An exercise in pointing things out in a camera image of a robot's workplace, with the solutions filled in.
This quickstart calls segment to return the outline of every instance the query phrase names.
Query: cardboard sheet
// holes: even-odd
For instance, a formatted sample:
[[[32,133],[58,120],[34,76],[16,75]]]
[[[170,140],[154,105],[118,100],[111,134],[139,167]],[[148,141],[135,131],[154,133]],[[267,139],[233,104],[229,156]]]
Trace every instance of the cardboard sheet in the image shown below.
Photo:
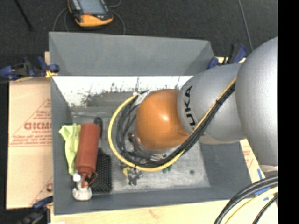
[[[50,83],[10,83],[7,209],[30,207],[53,194],[51,132]]]

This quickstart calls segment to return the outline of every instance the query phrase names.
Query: red cylinder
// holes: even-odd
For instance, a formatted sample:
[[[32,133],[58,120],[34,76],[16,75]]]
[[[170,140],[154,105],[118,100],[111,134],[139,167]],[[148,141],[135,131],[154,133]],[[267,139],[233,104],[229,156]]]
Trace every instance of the red cylinder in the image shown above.
[[[85,185],[85,178],[90,178],[96,171],[100,132],[100,127],[94,123],[81,125],[76,170],[82,175],[82,186]]]

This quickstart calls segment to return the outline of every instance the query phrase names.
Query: blue clamp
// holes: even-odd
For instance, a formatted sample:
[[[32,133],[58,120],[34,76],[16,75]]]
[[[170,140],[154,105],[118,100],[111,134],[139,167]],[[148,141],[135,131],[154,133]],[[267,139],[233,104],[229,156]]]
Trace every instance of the blue clamp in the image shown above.
[[[53,196],[49,196],[49,197],[46,197],[38,202],[36,202],[35,204],[33,204],[32,208],[33,209],[39,209],[49,203],[52,203],[53,202]]]
[[[47,65],[44,59],[39,56],[37,58],[38,68],[35,68],[31,62],[25,57],[21,63],[10,65],[0,70],[0,76],[12,81],[25,77],[44,77],[47,72],[58,73],[60,68],[56,64]]]
[[[233,57],[232,64],[240,62],[247,55],[247,49],[244,45],[240,44],[238,53]]]
[[[214,67],[217,65],[217,63],[218,63],[218,59],[217,59],[216,57],[213,57],[213,58],[210,60],[210,62],[209,62],[209,64],[208,64],[207,68],[208,68],[208,69],[214,68]]]
[[[213,57],[210,60],[207,68],[211,69],[211,68],[216,67],[217,65],[227,65],[227,64],[239,63],[247,55],[246,47],[242,44],[240,44],[239,46],[240,46],[239,50],[236,51],[235,45],[232,45],[231,54],[229,55],[229,57],[225,63],[219,64],[218,59],[216,57]]]

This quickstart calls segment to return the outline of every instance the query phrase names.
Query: yellow cable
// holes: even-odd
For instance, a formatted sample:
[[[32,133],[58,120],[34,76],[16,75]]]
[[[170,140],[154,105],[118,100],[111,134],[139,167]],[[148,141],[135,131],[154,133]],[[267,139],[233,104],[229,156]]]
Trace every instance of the yellow cable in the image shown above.
[[[118,108],[117,110],[115,111],[115,113],[113,114],[112,118],[111,118],[111,121],[109,123],[109,127],[108,127],[108,142],[109,142],[109,145],[110,145],[110,148],[111,150],[113,151],[113,153],[115,154],[115,156],[120,160],[122,161],[123,163],[127,164],[128,166],[132,167],[132,168],[137,168],[141,171],[146,171],[146,172],[154,172],[154,171],[159,171],[159,170],[162,170],[164,168],[167,168],[168,166],[170,166],[171,164],[173,164],[176,160],[178,160],[178,158],[183,154],[184,151],[182,151],[181,153],[179,153],[177,156],[175,156],[173,159],[171,159],[169,162],[167,162],[166,164],[164,165],[161,165],[159,167],[155,167],[155,168],[145,168],[145,167],[140,167],[138,165],[135,165],[131,162],[129,162],[128,160],[126,160],[123,156],[121,156],[117,150],[115,149],[114,145],[113,145],[113,142],[112,142],[112,137],[111,137],[111,134],[112,134],[112,126],[113,126],[113,123],[115,121],[115,118],[116,116],[118,115],[118,113],[123,109],[123,107],[129,103],[130,101],[132,101],[137,95],[134,95],[130,98],[128,98],[125,102],[123,102]]]
[[[241,207],[239,207],[230,217],[229,219],[226,221],[225,224],[229,224],[231,223],[231,221],[238,215],[240,214],[242,211],[244,211],[246,208],[249,208],[250,206],[256,204],[257,202],[260,202],[261,200],[263,200],[264,198],[273,195],[275,193],[278,192],[278,187],[274,187],[271,188],[270,190],[263,192],[262,194],[252,198],[250,201],[246,202],[245,204],[243,204]]]
[[[231,86],[232,84],[236,81],[236,77],[232,80],[232,82],[226,87],[226,89],[220,94],[219,97],[221,97]],[[145,171],[145,172],[155,172],[155,171],[159,171],[159,170],[162,170],[164,168],[167,168],[169,167],[171,164],[173,164],[176,160],[179,159],[180,156],[182,156],[182,154],[184,153],[184,150],[182,152],[180,152],[178,155],[176,155],[173,159],[171,159],[170,161],[168,161],[167,163],[159,166],[159,167],[155,167],[155,168],[145,168],[145,167],[140,167],[138,165],[135,165],[134,163],[132,162],[129,162],[128,160],[126,160],[123,156],[121,156],[117,150],[115,149],[114,145],[113,145],[113,142],[112,142],[112,127],[113,127],[113,123],[116,119],[116,116],[119,114],[119,112],[123,109],[123,107],[125,107],[130,101],[132,101],[136,96],[136,95],[133,95],[131,96],[130,98],[128,98],[127,100],[125,100],[118,108],[117,110],[114,112],[112,118],[111,118],[111,121],[109,123],[109,127],[108,127],[108,142],[109,142],[109,145],[110,145],[110,148],[112,150],[112,152],[115,154],[115,156],[120,160],[122,161],[123,163],[127,164],[128,166],[132,167],[132,168],[137,168],[141,171]],[[203,118],[201,119],[201,121],[196,125],[195,129],[192,131],[191,134],[193,134],[193,132],[200,126],[200,124],[205,120],[206,116],[209,114],[209,112],[213,109],[213,107],[217,104],[217,101],[216,100],[212,106],[210,107],[210,109],[206,112],[206,114],[203,116]]]

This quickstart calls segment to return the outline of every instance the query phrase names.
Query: orange device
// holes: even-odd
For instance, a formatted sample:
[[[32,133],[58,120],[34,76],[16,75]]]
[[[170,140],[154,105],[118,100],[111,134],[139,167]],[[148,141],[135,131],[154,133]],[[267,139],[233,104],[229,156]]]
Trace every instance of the orange device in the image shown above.
[[[84,28],[102,26],[113,20],[104,0],[68,0],[68,8],[75,22]]]

